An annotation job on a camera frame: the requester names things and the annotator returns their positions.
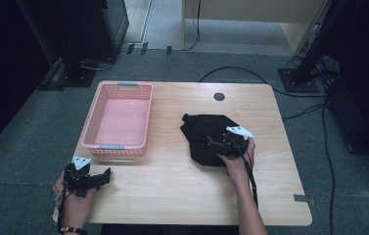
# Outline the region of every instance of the wooden table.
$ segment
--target wooden table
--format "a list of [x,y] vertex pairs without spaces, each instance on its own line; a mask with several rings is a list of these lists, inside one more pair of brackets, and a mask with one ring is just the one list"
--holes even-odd
[[[141,161],[94,163],[92,175],[110,166],[111,183],[98,191],[92,223],[238,224],[236,198],[223,167],[190,158],[180,130],[184,114],[226,115],[256,135],[254,178],[266,225],[309,225],[307,203],[272,88],[264,84],[152,82],[147,154]],[[221,92],[224,101],[213,95]],[[77,144],[75,154],[93,158]]]
[[[315,24],[322,24],[330,1],[203,0],[200,19],[280,23],[293,54],[298,54]],[[181,44],[184,49],[185,20],[197,19],[199,0],[182,0],[182,6]]]

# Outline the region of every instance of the black garment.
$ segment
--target black garment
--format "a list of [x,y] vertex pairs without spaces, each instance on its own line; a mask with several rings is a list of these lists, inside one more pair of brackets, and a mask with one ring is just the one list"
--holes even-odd
[[211,152],[207,145],[207,136],[213,140],[222,138],[227,126],[238,126],[236,122],[223,115],[184,115],[184,124],[180,127],[190,143],[191,158],[200,165],[225,166],[224,162]]

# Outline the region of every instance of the person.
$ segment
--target person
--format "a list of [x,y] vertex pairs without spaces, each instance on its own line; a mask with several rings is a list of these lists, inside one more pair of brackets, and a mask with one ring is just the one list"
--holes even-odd
[[[244,155],[251,167],[254,167],[254,148],[255,143],[249,138],[249,146]],[[219,157],[225,162],[227,172],[233,182],[236,193],[238,217],[239,217],[239,233],[240,235],[262,235],[267,234],[262,218],[254,202],[252,195],[250,179],[246,171],[242,158],[229,159],[225,156]],[[62,192],[64,187],[63,174],[53,186],[53,192],[57,195]],[[64,227],[84,228],[92,210],[93,199],[96,189],[89,189],[85,198],[70,195],[65,201]],[[62,198],[56,202],[58,208]]]

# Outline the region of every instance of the pink plastic basket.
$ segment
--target pink plastic basket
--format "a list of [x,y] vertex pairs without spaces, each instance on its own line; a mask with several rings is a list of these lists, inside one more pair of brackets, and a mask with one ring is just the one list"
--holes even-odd
[[152,94],[145,82],[99,83],[82,146],[95,156],[144,156]]

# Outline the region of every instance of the human hand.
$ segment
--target human hand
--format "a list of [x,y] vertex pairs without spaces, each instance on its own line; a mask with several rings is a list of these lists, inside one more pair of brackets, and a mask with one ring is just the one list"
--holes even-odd
[[[248,149],[246,150],[246,153],[244,154],[244,157],[248,164],[250,165],[250,168],[252,169],[254,167],[254,148],[255,143],[252,138],[249,138],[249,144]],[[227,166],[227,172],[229,173],[229,176],[233,179],[233,181],[248,181],[249,182],[249,175],[246,171],[245,162],[243,161],[242,157],[237,159],[229,159],[226,156],[218,155],[226,164]]]
[[[64,189],[64,174],[62,173],[59,179],[53,186],[53,192],[58,195]],[[85,198],[77,197],[75,193],[66,192],[65,212],[64,212],[64,227],[84,228],[89,219],[92,210],[93,199],[95,198],[96,188],[89,189]],[[56,202],[56,208],[60,207],[63,200],[63,195]]]

